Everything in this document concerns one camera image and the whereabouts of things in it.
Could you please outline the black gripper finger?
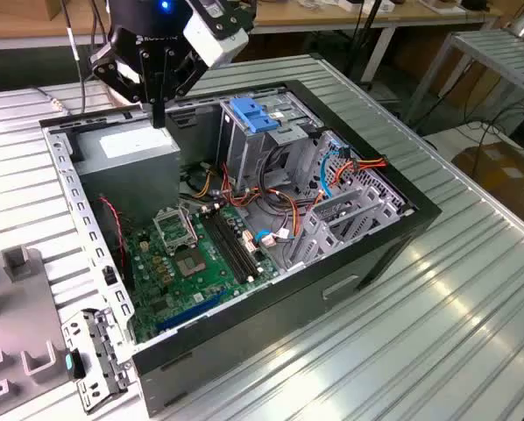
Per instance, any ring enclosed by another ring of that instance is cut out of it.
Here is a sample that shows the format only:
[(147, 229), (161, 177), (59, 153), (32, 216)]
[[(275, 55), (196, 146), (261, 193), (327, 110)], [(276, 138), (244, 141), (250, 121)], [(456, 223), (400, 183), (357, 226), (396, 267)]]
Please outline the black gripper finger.
[(165, 126), (166, 105), (185, 96), (208, 70), (194, 49), (166, 50), (159, 100), (159, 128)]
[(103, 46), (90, 57), (93, 75), (124, 99), (140, 103), (154, 128), (162, 127), (162, 91), (152, 54), (136, 42)]

